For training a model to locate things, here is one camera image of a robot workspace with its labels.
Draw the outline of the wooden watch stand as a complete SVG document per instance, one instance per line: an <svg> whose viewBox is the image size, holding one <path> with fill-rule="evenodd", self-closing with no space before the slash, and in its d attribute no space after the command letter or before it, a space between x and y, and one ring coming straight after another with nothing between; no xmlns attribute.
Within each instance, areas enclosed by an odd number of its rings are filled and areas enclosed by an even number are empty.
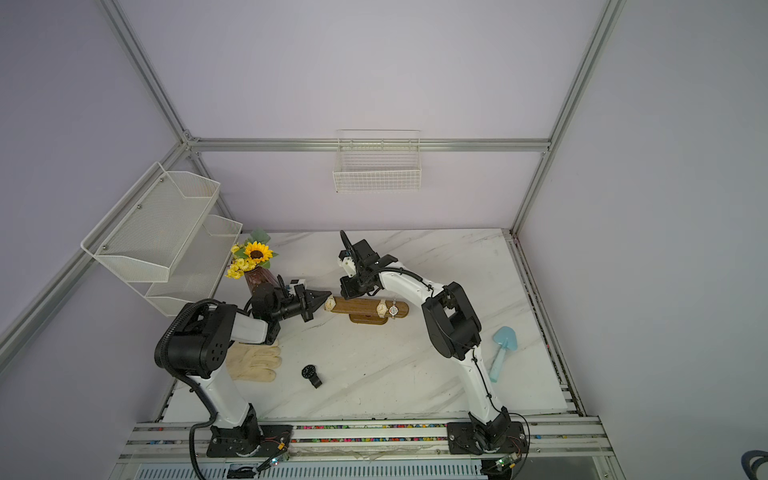
<svg viewBox="0 0 768 480"><path fill-rule="evenodd" d="M328 312L347 315L352 323L365 325L384 325L392 318L405 318L409 314L409 305L406 302L385 300L389 307L389 317L380 318L376 312L376 306L381 300L374 298L356 298L346 300L342 297L332 296L325 305L324 309Z"/></svg>

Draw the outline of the cream strap wrist watch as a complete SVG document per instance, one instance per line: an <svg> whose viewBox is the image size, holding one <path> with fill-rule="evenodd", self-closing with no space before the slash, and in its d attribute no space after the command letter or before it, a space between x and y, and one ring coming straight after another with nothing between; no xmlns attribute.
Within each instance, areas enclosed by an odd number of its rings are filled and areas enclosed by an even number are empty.
<svg viewBox="0 0 768 480"><path fill-rule="evenodd" d="M385 300L381 300L379 302L379 304L376 306L376 312L380 318L387 319L389 317L389 307Z"/></svg>

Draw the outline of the black wrist watch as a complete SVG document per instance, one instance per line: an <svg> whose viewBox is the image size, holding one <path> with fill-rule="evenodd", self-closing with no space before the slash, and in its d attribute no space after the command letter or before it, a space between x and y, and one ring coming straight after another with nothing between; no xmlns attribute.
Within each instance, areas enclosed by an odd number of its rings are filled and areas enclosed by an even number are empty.
<svg viewBox="0 0 768 480"><path fill-rule="evenodd" d="M304 379L307 379L315 389L318 389L322 385L322 380L317 373L315 365L306 365L302 369L301 375Z"/></svg>

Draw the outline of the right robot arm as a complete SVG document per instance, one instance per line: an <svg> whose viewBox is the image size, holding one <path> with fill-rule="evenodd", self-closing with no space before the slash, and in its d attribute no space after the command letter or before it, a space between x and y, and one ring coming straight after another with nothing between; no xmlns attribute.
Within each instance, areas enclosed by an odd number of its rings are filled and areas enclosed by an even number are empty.
<svg viewBox="0 0 768 480"><path fill-rule="evenodd" d="M343 249L339 265L342 296L356 299L380 290L419 306L434 349L459 369L469 402L473 442L482 452L499 450L512 426L510 413L495 395L481 352L482 325L465 290L457 282L433 282L409 269L390 254L381 256L370 244L352 243L340 232Z"/></svg>

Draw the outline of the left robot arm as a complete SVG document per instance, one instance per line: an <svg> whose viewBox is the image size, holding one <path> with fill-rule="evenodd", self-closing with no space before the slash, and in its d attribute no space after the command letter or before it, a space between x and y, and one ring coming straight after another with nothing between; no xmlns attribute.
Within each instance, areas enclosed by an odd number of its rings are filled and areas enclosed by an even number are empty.
<svg viewBox="0 0 768 480"><path fill-rule="evenodd" d="M270 346L280 322L305 321L332 296L299 281L258 285L243 308L207 298L186 304L158 341L155 364L188 386L208 411L202 424L215 447L237 447L242 455L265 440L253 406L238 391L226 360L234 343Z"/></svg>

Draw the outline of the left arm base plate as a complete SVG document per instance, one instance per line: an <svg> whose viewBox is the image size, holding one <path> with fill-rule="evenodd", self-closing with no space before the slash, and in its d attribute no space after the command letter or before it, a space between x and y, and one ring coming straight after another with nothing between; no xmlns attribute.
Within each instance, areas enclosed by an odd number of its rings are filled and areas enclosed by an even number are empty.
<svg viewBox="0 0 768 480"><path fill-rule="evenodd" d="M211 428L208 458L272 458L288 450L291 425L260 425L257 430Z"/></svg>

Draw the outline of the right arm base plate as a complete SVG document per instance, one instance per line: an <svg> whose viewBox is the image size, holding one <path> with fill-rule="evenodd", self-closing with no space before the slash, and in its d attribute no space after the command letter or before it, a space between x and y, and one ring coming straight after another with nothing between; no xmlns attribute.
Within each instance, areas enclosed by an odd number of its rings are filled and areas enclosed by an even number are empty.
<svg viewBox="0 0 768 480"><path fill-rule="evenodd" d="M523 454L529 451L529 442L520 422L502 427L450 422L446 430L451 454Z"/></svg>

